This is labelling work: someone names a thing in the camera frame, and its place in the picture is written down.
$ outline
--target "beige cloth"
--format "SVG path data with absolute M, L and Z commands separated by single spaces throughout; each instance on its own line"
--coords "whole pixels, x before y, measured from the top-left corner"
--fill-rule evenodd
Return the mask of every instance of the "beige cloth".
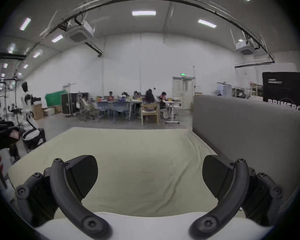
M 202 179 L 215 153 L 191 130 L 71 128 L 31 151 L 8 172 L 14 187 L 54 158 L 93 155 L 98 179 L 82 204 L 92 212 L 160 217 L 208 212 L 217 204 Z M 60 210 L 55 218 L 64 215 Z

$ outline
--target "blue chair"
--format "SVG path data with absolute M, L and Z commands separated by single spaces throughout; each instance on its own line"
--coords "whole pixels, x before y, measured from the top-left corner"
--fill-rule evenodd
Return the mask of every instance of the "blue chair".
M 126 101 L 116 101 L 112 103 L 111 106 L 111 110 L 113 110 L 113 119 L 114 121 L 116 121 L 116 113 L 118 112 L 118 116 L 119 116 L 119 112 L 124 114 L 126 114 L 126 117 L 128 117 L 128 112 L 129 112 L 129 106 L 128 103 Z
M 98 120 L 100 122 L 100 113 L 101 112 L 104 112 L 106 114 L 106 112 L 108 111 L 109 112 L 109 103 L 106 102 L 106 101 L 103 101 L 103 102 L 98 102 L 98 110 L 99 110 L 99 113 L 98 113 Z

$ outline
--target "wooden chair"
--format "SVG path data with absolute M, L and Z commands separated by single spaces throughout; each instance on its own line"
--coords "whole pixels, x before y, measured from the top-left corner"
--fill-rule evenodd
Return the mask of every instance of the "wooden chair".
M 155 122 L 159 123 L 158 103 L 142 104 L 141 105 L 141 124 L 143 125 L 143 116 L 156 116 Z

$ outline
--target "gray partition wall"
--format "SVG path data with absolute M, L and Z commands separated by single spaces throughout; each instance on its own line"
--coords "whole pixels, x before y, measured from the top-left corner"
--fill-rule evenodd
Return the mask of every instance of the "gray partition wall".
M 192 130 L 215 152 L 244 158 L 284 187 L 300 184 L 300 111 L 242 98 L 195 95 Z

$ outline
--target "rolling table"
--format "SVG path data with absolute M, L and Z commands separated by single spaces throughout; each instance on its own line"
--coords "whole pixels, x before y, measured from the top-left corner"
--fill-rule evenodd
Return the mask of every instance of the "rolling table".
M 165 101 L 163 100 L 164 103 L 168 104 L 171 106 L 171 121 L 166 121 L 166 124 L 179 124 L 179 121 L 173 121 L 174 120 L 174 104 L 180 104 L 179 101 Z

